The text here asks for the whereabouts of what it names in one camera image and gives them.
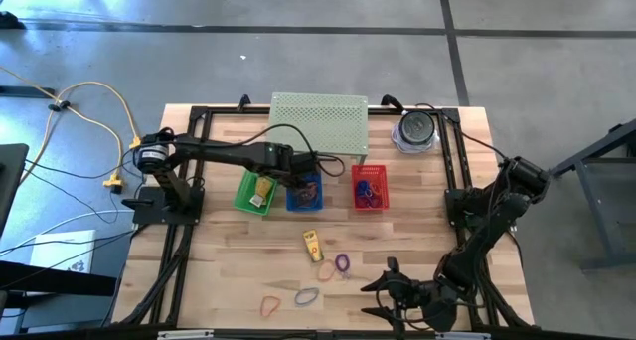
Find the wooden table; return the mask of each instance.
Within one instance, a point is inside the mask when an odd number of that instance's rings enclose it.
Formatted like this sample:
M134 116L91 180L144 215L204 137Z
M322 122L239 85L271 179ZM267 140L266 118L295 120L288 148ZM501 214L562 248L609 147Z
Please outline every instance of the wooden table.
M163 126L186 132L191 105L168 104ZM459 108L464 132L491 143L485 109ZM269 216L234 209L233 199L243 169L206 163L204 215L196 227L188 262L178 326L182 328L351 329L390 330L389 324L360 312L375 307L375 295L360 287L385 270L387 256L395 256L401 271L411 278L431 279L442 255L455 245L447 224L442 194L447 188L439 145L421 155L401 154L390 139L398 116L369 117L369 157L366 164L387 166L390 208L384 212L353 210L351 165L335 179L323 176L325 209L315 214L289 213L285 192L276 191ZM267 126L267 115L215 115L211 138L240 141ZM458 169L453 134L449 143ZM465 139L473 184L483 187L497 174L494 153ZM457 184L463 185L459 172ZM352 262L351 278L336 275L317 280L318 266L305 250L302 232L316 229L326 258L346 253ZM150 226L132 242L113 319L128 315L157 276L165 226ZM502 238L488 255L491 277L508 302L533 322L519 255L513 242ZM296 307L294 295L304 287L320 288L318 299ZM172 280L167 289L172 293ZM266 295L282 299L276 312L261 318ZM389 298L382 297L385 304ZM168 312L164 301L161 319ZM411 316L419 317L419 312ZM459 307L455 330L470 328L467 311Z

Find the green plastic basket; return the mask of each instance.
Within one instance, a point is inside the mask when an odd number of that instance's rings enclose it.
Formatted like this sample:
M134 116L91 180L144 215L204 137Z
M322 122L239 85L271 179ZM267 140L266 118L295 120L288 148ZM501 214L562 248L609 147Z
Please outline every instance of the green plastic basket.
M240 186L238 187L237 196L235 197L235 208L257 215L267 216L267 214L269 214L269 207L271 206L271 202L274 199L274 193L276 193L276 185L278 183L274 179L269 179L274 184L271 187L271 191L269 191L269 194L267 195L267 204L262 207L257 207L249 202L249 199L251 199L251 197L256 193L257 179L258 174L245 171L245 173L242 175Z

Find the round container lid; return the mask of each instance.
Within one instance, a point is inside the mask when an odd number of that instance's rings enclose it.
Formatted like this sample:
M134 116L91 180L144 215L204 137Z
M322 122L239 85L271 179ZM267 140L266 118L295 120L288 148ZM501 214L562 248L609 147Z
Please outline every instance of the round container lid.
M434 131L433 118L423 111L412 111L399 121L399 136L411 145L427 143Z

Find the red rubber band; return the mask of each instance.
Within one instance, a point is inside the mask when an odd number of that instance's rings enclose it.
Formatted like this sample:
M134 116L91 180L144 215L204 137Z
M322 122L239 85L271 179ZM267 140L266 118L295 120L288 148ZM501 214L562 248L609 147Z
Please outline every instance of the red rubber band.
M271 310L269 310L268 313L263 314L262 310L264 308L265 305L265 301L267 299L272 299L272 300L276 300L276 305L274 305ZM280 306L280 298L276 297L276 296L271 296L271 295L266 295L262 298L262 301L260 302L260 316L262 317L269 317L269 315L271 315L271 313L273 313L274 311L276 311L276 309L278 309L278 306Z
M333 270L331 271L329 276L320 277L320 273L322 273L322 268L325 267L325 264L331 264L331 266L333 267ZM335 273L336 273L336 264L330 259L325 259L325 262L323 262L322 265L320 265L320 267L318 268L318 281L320 282L329 281L331 280L331 278L334 276Z

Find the gray floor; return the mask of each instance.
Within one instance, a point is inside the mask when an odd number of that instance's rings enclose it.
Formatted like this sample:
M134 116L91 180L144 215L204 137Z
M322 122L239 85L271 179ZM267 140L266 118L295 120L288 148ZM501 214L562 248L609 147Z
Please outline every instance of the gray floor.
M458 28L629 30L635 0L450 0ZM4 0L23 18L166 24L443 27L439 0ZM549 168L634 118L636 40L459 38L471 105L488 111L495 145ZM1 32L1 64L55 88L85 80L115 86L142 132L156 130L168 102L238 102L248 93L268 102L274 91L391 93L406 103L457 105L445 37L97 32ZM1 85L17 85L0 75ZM86 114L130 130L116 99L79 90L71 101ZM3 99L0 143L25 142L33 157L47 116L38 99ZM95 174L115 163L114 141L63 115L43 164ZM112 209L94 181L40 171L97 209ZM566 175L519 222L525 275L537 324L550 330L636 337L636 268L583 274L578 264L602 255L578 181ZM131 184L137 180L128 178ZM21 187L0 249L88 209L36 179ZM125 231L85 218L63 230ZM97 251L102 273L116 275L127 242ZM7 256L27 261L28 250ZM100 319L104 299L80 298L75 321ZM63 304L51 306L64 308ZM34 310L32 324L62 322ZM9 321L1 323L8 331Z

